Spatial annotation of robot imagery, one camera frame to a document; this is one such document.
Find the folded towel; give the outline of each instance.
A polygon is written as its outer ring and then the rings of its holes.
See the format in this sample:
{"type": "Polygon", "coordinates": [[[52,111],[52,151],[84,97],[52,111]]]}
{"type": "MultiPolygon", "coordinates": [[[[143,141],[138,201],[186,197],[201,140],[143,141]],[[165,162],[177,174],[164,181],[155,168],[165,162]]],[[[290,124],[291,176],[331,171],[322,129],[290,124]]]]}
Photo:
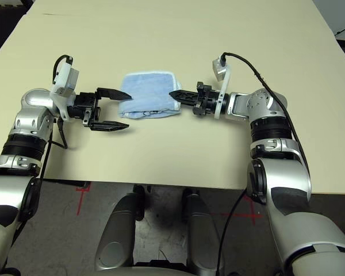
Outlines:
{"type": "Polygon", "coordinates": [[[124,77],[121,91],[132,99],[119,103],[122,118],[161,118],[180,113],[180,102],[169,92],[181,89],[171,72],[151,71],[131,73],[124,77]]]}

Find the gray floor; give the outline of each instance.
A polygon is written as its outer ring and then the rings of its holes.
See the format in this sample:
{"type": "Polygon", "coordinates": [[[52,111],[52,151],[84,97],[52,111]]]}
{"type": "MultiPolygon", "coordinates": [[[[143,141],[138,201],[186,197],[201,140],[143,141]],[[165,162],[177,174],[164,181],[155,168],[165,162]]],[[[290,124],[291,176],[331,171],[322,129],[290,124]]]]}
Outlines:
{"type": "MultiPolygon", "coordinates": [[[[83,192],[45,183],[38,212],[26,225],[8,258],[22,275],[83,275],[93,270],[94,254],[116,202],[132,184],[92,183],[83,192]]],[[[218,232],[240,191],[201,189],[218,232]]],[[[135,262],[186,260],[186,226],[180,220],[181,187],[152,186],[145,219],[136,224],[135,262]]],[[[333,219],[345,232],[345,195],[314,195],[314,211],[333,219]]],[[[233,216],[224,246],[226,274],[273,275],[278,268],[269,222],[262,206],[244,199],[233,216]]]]}

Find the beige tabletop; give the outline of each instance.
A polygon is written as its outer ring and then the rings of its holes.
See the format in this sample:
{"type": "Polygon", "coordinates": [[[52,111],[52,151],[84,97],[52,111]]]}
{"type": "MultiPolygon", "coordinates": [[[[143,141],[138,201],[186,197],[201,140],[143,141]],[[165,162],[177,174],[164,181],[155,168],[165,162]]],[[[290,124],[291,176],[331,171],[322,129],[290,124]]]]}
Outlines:
{"type": "MultiPolygon", "coordinates": [[[[0,153],[22,95],[49,89],[53,63],[64,53],[80,71],[79,93],[120,88],[125,74],[146,70],[172,71],[186,90],[197,81],[218,89],[211,62],[224,51],[247,58],[287,98],[313,192],[345,193],[345,55],[311,0],[37,0],[0,49],[0,153]]],[[[245,65],[228,62],[229,92],[260,88],[245,65]]],[[[103,120],[130,127],[105,133],[66,124],[70,149],[52,148],[45,177],[246,186],[246,123],[197,118],[189,108],[167,118],[121,119],[117,102],[100,104],[103,120]]]]}

